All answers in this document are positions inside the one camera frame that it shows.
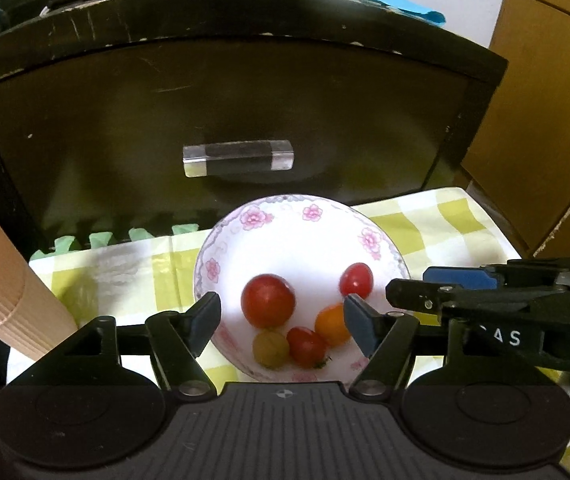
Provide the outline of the small orange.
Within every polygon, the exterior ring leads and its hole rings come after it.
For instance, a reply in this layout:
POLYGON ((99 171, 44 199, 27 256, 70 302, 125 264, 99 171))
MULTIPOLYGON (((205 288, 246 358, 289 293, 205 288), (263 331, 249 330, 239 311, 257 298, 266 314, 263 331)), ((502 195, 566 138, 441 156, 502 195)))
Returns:
POLYGON ((329 348, 345 344, 351 338, 351 334, 343 318, 343 305, 334 304, 321 310, 315 319, 314 331, 329 348))

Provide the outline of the red cherry tomato front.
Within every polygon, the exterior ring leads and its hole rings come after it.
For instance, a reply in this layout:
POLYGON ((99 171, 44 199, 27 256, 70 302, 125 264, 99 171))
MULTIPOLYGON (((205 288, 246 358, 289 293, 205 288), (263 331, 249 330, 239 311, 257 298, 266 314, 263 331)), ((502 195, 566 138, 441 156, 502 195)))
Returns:
POLYGON ((340 276, 339 291, 343 296, 355 294, 366 299, 373 292, 373 288, 373 272, 366 263, 353 263, 340 276))

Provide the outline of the red cherry tomato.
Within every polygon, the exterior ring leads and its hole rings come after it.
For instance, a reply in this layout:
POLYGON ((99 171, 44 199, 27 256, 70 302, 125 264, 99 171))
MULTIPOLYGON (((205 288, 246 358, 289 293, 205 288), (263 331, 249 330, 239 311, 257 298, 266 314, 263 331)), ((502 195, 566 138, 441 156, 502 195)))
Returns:
POLYGON ((321 368, 326 363, 327 344, 313 330, 302 326, 291 328, 286 339, 291 359, 300 367, 321 368))
POLYGON ((366 299, 373 292, 373 288, 373 272, 366 263, 353 263, 340 276, 339 291, 343 296, 355 294, 366 299))

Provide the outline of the brown longan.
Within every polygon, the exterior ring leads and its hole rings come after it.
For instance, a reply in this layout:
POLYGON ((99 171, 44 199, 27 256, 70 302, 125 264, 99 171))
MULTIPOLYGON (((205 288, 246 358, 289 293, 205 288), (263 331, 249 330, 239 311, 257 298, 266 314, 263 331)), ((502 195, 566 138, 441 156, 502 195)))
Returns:
POLYGON ((284 366, 289 358, 289 343, 285 336, 273 330, 264 330, 253 340, 253 358, 269 370, 284 366))

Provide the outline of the large red tomato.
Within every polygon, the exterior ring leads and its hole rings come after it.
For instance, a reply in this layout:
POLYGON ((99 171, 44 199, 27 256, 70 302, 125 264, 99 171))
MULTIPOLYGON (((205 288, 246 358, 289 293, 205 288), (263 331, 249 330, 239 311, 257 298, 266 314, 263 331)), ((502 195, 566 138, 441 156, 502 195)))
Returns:
POLYGON ((256 328, 276 328, 293 315, 296 297, 279 276, 260 274, 244 287, 241 307, 246 320, 256 328))

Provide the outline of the green white checkered tablecloth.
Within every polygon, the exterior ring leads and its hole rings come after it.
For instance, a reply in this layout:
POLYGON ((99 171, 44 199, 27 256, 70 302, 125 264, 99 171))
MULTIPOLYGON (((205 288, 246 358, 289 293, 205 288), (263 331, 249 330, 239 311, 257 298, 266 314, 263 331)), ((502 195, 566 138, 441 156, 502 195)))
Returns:
POLYGON ((419 379, 422 329, 383 287, 407 274, 392 241, 314 196, 255 200, 200 249, 195 304, 138 326, 100 316, 0 392, 0 448, 28 479, 563 479, 570 397, 513 353, 464 351, 419 379), (253 359, 244 287, 280 278, 289 325, 338 302, 340 274, 372 270, 348 302, 355 339, 299 378, 253 359))

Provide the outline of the brown wooden door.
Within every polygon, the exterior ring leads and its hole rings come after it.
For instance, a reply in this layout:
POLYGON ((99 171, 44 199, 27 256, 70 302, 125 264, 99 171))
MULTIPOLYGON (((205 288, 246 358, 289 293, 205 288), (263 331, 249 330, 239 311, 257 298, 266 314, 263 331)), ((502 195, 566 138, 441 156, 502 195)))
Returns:
POLYGON ((491 49, 508 67, 464 168, 526 255, 570 257, 570 0, 503 0, 491 49))

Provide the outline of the white floral porcelain plate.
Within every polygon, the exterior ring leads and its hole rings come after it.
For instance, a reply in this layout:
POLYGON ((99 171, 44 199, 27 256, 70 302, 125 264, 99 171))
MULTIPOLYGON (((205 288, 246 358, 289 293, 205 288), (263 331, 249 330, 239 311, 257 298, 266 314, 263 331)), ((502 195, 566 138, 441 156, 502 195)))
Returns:
POLYGON ((374 288, 367 303, 386 313, 392 307, 385 287, 392 278, 408 278, 409 269, 389 236, 358 211, 311 195, 279 195, 236 208, 210 231, 196 258, 195 298, 216 292, 221 321, 212 344, 243 374, 257 382, 342 382, 349 385, 367 360, 349 340, 326 352, 321 368, 306 370, 294 361, 269 370, 253 358, 259 328, 243 315, 245 285, 260 274, 284 280, 296 297, 291 318, 277 328, 286 334, 295 326, 313 328, 317 314, 343 299, 341 274, 353 263, 366 263, 374 288))

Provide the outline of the pink ribbed cylinder container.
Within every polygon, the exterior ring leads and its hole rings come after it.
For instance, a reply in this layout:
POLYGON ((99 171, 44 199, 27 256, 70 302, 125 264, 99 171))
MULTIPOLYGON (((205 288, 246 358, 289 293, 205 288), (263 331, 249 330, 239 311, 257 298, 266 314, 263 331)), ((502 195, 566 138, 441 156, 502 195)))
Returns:
POLYGON ((76 330, 64 304, 0 228, 0 341, 38 360, 76 330))

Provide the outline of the dark wooden cabinet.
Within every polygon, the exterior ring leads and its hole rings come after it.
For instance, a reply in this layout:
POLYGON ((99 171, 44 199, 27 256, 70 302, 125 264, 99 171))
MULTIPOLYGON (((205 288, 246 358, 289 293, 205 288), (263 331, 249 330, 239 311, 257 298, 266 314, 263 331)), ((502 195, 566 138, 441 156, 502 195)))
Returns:
POLYGON ((93 0, 0 35, 0 226, 209 228, 276 194, 348 205, 448 185, 507 63, 351 0, 93 0), (188 178, 184 145, 288 140, 292 170, 188 178))

